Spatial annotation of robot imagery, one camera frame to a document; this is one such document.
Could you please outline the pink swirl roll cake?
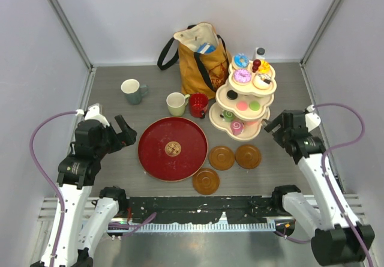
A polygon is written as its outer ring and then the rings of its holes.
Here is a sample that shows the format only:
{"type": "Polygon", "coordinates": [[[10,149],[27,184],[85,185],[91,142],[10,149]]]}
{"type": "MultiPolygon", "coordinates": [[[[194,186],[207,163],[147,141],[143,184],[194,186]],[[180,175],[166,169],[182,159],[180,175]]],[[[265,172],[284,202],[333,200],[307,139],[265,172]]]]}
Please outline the pink swirl roll cake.
{"type": "Polygon", "coordinates": [[[238,136],[238,135],[242,134],[242,132],[244,130],[244,123],[240,120],[233,120],[230,123],[230,129],[231,129],[231,132],[234,136],[238,136]]]}
{"type": "Polygon", "coordinates": [[[244,125],[249,127],[249,126],[257,125],[258,123],[259,123],[258,121],[245,121],[244,125]]]}

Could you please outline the green macaron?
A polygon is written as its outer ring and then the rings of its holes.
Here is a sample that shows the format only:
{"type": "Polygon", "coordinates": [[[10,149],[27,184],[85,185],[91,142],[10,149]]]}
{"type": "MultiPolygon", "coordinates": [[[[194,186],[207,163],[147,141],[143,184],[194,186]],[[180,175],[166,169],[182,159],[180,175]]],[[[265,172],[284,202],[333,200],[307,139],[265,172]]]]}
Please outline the green macaron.
{"type": "Polygon", "coordinates": [[[256,112],[260,109],[260,103],[258,101],[252,101],[249,103],[248,106],[254,112],[256,112]]]}

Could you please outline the pink sandwich cookie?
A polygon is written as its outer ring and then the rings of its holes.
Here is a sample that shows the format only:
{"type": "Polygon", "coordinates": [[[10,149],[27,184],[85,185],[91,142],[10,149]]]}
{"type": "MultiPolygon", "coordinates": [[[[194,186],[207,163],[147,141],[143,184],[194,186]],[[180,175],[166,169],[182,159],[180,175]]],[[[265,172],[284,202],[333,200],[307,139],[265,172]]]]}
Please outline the pink sandwich cookie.
{"type": "Polygon", "coordinates": [[[240,111],[245,111],[248,109],[248,103],[245,101],[239,101],[236,104],[236,108],[240,111]]]}

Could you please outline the pink swirl roll cake front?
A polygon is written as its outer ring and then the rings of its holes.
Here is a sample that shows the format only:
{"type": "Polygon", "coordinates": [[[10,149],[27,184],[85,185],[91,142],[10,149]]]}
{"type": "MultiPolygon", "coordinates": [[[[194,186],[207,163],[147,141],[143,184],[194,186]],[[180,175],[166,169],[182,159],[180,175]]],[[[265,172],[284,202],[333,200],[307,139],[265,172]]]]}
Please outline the pink swirl roll cake front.
{"type": "Polygon", "coordinates": [[[244,123],[240,120],[233,120],[230,123],[230,129],[231,129],[231,132],[234,136],[238,136],[238,135],[242,134],[242,132],[244,130],[244,123]]]}

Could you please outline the chocolate white frosted donut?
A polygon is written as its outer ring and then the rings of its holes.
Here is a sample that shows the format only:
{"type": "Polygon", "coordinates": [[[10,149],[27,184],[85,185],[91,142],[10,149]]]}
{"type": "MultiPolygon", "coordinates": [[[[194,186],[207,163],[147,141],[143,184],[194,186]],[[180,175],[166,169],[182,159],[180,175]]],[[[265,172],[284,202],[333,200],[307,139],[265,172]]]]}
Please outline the chocolate white frosted donut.
{"type": "Polygon", "coordinates": [[[271,87],[272,79],[266,73],[256,73],[253,79],[253,85],[260,90],[267,90],[271,87]]]}

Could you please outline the green swirl roll cake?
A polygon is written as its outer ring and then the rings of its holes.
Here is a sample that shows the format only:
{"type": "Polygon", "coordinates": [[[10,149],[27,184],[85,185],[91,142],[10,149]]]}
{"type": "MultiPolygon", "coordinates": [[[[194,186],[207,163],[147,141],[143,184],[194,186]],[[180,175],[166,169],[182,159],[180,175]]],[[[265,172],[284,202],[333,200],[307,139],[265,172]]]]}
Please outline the green swirl roll cake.
{"type": "Polygon", "coordinates": [[[230,112],[230,111],[228,111],[228,110],[224,110],[224,111],[222,112],[222,114],[221,114],[221,117],[222,117],[222,119],[223,119],[225,122],[232,122],[233,120],[236,119],[236,116],[235,116],[232,112],[230,112]]]}

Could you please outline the black sandwich cookie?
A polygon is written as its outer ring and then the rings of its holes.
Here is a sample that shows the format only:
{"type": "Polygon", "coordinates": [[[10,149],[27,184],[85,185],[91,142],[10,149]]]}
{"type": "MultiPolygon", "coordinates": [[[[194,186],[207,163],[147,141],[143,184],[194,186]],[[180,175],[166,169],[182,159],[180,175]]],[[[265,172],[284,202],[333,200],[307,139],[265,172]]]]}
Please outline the black sandwich cookie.
{"type": "Polygon", "coordinates": [[[229,90],[229,91],[227,91],[226,96],[227,96],[227,98],[228,98],[229,100],[235,100],[235,99],[237,99],[237,97],[238,97],[238,93],[235,92],[235,91],[233,91],[233,90],[229,90]]]}

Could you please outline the yellow frosted donut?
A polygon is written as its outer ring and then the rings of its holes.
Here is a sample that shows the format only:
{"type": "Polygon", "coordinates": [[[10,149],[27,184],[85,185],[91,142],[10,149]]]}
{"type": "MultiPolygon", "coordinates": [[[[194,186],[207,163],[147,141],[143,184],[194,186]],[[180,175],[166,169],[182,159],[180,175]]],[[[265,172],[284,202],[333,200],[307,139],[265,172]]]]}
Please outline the yellow frosted donut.
{"type": "Polygon", "coordinates": [[[260,66],[258,68],[258,72],[260,73],[269,73],[271,70],[270,64],[266,60],[260,61],[260,66]]]}

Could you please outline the purple sprinkled donut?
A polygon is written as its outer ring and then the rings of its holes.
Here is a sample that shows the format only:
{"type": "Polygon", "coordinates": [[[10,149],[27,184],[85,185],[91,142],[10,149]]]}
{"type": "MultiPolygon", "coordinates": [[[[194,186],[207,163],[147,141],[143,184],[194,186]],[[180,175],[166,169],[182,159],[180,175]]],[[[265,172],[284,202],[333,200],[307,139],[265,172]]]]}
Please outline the purple sprinkled donut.
{"type": "Polygon", "coordinates": [[[233,72],[232,79],[237,85],[247,85],[251,82],[252,75],[248,70],[238,69],[233,72]]]}

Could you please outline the blue frosted donut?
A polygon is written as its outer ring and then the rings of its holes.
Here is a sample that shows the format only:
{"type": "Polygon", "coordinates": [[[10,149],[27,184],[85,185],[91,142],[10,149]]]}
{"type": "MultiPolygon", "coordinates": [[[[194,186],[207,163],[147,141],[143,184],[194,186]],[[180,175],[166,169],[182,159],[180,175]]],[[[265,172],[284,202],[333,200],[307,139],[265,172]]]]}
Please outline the blue frosted donut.
{"type": "Polygon", "coordinates": [[[232,58],[232,65],[234,69],[245,69],[248,68],[249,58],[243,53],[238,53],[232,58]]]}

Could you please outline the red ceramic mug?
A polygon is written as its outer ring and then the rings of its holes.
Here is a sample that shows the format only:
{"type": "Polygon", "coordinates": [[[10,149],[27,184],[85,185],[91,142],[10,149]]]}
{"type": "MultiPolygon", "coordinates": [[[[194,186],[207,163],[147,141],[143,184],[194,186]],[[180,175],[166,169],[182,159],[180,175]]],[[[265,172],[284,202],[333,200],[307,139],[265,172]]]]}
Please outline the red ceramic mug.
{"type": "Polygon", "coordinates": [[[209,99],[205,94],[195,93],[189,97],[189,111],[195,118],[203,119],[208,110],[209,99]]]}

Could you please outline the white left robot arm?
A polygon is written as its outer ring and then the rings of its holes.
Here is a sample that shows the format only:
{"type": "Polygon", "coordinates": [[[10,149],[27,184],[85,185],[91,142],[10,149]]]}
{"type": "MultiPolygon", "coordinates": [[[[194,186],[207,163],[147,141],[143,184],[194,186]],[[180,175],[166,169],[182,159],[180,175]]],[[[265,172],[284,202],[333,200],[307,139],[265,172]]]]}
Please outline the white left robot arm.
{"type": "Polygon", "coordinates": [[[53,187],[58,204],[46,249],[33,266],[92,266],[95,249],[113,217],[128,211],[125,190],[105,187],[100,191],[95,210],[87,223],[83,213],[107,154],[120,151],[136,142],[137,133],[122,115],[115,116],[121,131],[117,133],[102,115],[86,114],[74,131],[68,155],[58,166],[53,182],[35,157],[34,139],[29,148],[40,173],[53,187]]]}

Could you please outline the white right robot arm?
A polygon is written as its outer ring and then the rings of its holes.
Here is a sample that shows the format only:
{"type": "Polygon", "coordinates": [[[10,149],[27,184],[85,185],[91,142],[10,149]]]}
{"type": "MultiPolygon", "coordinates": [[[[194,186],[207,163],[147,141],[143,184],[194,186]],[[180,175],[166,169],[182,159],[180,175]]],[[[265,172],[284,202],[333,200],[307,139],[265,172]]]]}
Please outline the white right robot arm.
{"type": "Polygon", "coordinates": [[[323,140],[311,131],[321,123],[313,107],[285,110],[262,126],[293,159],[308,181],[316,206],[296,186],[275,188],[271,208],[278,215],[289,213],[310,239],[314,258],[321,266],[367,261],[375,234],[362,224],[349,206],[334,177],[323,140]]]}

